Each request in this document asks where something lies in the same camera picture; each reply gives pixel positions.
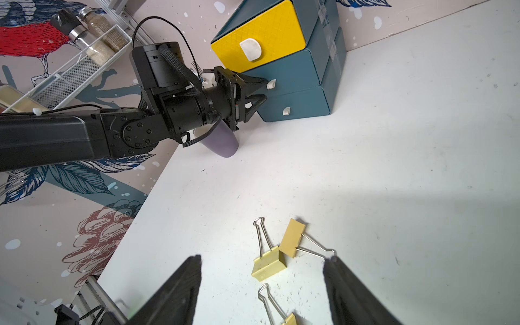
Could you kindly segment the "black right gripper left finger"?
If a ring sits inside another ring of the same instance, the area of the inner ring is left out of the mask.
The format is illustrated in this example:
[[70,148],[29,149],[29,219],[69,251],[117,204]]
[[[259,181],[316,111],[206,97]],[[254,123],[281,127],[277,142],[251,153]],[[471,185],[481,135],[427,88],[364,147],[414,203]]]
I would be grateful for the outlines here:
[[149,325],[191,325],[202,281],[200,255],[188,257],[127,322]]

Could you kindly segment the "black lid spice jar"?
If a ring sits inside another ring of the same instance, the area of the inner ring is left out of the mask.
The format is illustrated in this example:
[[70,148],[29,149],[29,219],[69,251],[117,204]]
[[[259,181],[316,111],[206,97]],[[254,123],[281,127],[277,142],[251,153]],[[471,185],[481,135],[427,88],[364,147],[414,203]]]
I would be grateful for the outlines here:
[[51,18],[51,25],[60,31],[98,66],[103,66],[115,52],[93,33],[88,31],[77,17],[68,9],[62,9]]

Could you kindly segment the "beige spice jar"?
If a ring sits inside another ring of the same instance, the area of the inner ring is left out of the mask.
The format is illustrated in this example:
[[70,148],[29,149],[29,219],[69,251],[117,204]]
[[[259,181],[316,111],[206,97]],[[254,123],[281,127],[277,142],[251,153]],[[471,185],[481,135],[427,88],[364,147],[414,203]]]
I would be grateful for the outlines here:
[[17,113],[33,112],[35,108],[42,112],[49,110],[12,86],[1,85],[1,112],[8,108],[10,112]]

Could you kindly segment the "teal drawer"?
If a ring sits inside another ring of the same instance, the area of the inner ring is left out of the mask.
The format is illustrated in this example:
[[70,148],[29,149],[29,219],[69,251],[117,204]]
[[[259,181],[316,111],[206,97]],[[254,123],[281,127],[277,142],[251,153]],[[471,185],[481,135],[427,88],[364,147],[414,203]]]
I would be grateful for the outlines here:
[[320,87],[301,92],[269,97],[258,109],[266,122],[306,119],[330,114],[330,107],[324,90]]
[[267,79],[268,82],[276,81],[274,88],[266,87],[255,92],[268,98],[307,90],[320,83],[312,53],[307,49],[248,70],[245,74]]

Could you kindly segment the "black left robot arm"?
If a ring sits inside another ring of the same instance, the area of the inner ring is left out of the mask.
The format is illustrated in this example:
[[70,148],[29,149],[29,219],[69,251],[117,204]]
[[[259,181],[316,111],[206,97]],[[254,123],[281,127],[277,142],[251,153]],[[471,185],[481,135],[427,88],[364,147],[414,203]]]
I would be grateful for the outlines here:
[[192,130],[220,122],[235,130],[266,101],[261,89],[268,81],[220,66],[213,73],[216,86],[205,88],[187,68],[140,69],[145,108],[5,113],[1,170],[133,157],[165,139],[192,146]]

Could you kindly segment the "small clear spice jar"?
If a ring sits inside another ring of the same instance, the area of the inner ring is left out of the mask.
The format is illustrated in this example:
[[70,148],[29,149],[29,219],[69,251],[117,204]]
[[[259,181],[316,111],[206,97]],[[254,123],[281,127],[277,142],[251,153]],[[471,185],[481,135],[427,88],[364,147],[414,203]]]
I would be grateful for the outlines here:
[[79,19],[87,25],[87,29],[97,38],[101,37],[103,42],[115,53],[122,50],[128,40],[115,28],[104,16],[94,12],[88,6],[83,7],[78,13]]

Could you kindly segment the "teal drawer cabinet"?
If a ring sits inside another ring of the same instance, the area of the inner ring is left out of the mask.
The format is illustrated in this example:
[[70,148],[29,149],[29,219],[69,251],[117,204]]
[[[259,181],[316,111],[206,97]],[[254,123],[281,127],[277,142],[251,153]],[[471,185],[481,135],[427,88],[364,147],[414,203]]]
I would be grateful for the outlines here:
[[222,64],[264,78],[266,122],[329,115],[346,60],[336,1],[243,1],[211,42]]

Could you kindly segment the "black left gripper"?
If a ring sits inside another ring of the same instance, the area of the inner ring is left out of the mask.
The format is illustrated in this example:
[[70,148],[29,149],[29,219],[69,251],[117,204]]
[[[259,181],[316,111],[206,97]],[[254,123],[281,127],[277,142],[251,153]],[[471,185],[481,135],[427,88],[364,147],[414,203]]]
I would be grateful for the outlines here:
[[223,66],[204,72],[211,73],[215,80],[215,85],[203,88],[210,112],[215,117],[213,120],[217,120],[218,112],[231,131],[238,130],[238,123],[249,122],[268,98],[263,94],[253,95],[259,89],[266,88],[267,79],[236,73]]

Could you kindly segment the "purple mug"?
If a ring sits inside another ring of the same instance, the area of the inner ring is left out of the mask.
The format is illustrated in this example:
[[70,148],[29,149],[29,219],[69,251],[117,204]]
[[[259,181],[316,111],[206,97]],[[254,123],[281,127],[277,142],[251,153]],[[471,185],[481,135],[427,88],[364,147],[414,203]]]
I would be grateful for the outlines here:
[[232,157],[238,150],[239,143],[231,129],[220,121],[213,132],[200,143],[214,154],[223,158]]

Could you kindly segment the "teal bottom drawer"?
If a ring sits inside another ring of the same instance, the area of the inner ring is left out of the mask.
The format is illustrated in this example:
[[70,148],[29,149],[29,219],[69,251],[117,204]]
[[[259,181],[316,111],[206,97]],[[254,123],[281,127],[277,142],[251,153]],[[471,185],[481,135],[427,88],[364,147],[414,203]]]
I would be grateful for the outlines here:
[[320,87],[301,92],[269,97],[258,109],[266,122],[306,119],[330,114],[330,107],[324,90]]

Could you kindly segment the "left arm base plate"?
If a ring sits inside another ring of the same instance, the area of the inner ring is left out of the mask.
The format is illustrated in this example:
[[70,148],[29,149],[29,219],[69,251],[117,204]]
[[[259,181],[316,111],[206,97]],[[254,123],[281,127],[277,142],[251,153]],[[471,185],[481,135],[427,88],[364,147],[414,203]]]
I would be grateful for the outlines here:
[[102,305],[99,305],[88,311],[85,315],[79,316],[76,312],[65,305],[60,305],[54,309],[57,315],[56,325],[80,325],[80,322],[86,320],[90,316],[94,316],[92,325],[120,325],[121,323],[116,319],[116,316],[111,311]]

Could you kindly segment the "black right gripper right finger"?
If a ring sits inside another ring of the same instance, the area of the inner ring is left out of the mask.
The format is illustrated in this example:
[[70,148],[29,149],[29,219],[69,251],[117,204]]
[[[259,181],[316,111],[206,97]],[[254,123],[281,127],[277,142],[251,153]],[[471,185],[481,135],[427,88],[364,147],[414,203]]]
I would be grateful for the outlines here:
[[326,259],[323,275],[333,324],[401,323],[340,258]]

